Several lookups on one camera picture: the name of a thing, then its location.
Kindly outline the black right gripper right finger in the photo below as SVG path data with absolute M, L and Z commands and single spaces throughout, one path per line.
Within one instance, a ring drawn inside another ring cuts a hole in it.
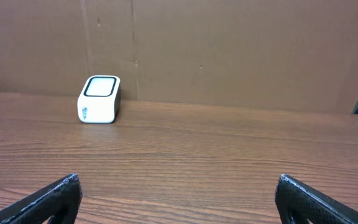
M 358 212 L 290 175 L 279 177 L 275 204 L 286 224 L 358 224 Z

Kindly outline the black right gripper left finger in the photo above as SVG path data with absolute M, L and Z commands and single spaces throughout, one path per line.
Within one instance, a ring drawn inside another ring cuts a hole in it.
M 68 174 L 16 203 L 0 210 L 0 223 L 74 224 L 82 199 L 76 173 Z

